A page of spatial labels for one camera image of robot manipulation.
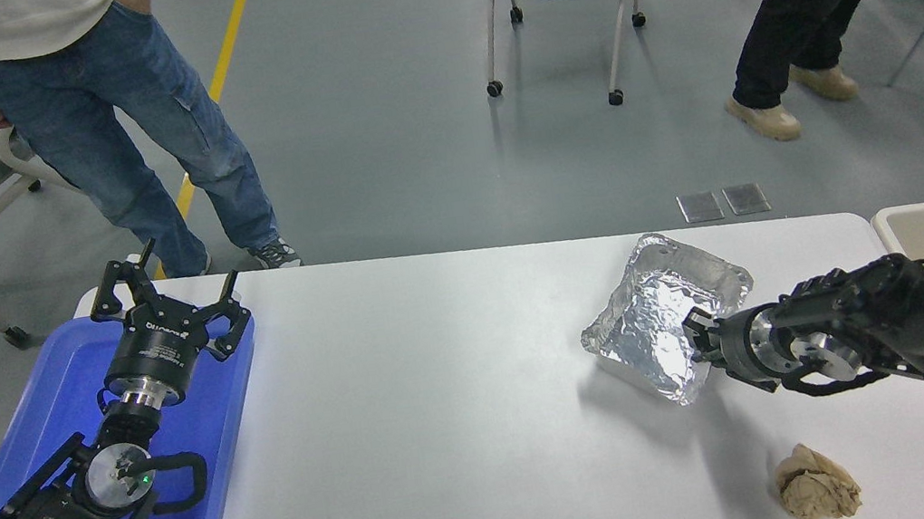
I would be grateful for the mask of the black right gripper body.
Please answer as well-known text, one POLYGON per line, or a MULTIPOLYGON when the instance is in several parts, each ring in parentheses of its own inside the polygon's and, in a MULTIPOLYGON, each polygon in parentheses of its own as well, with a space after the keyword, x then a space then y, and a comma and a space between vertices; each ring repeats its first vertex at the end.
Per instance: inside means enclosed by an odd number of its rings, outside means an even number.
POLYGON ((747 309, 729 317, 716 318, 710 335, 730 378, 754 385, 770 382, 767 368, 756 357, 751 345, 752 324, 759 308, 747 309))

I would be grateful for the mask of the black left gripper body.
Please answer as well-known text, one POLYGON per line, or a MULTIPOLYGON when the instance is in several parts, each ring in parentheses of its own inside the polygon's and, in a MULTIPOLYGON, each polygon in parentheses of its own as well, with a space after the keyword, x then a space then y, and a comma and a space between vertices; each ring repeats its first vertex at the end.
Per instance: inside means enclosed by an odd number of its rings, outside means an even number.
POLYGON ((135 312, 104 377, 105 387, 120 399, 135 390, 162 392, 162 405, 185 400, 201 349, 209 336, 204 323, 189 314, 166 314, 159 319, 135 312))

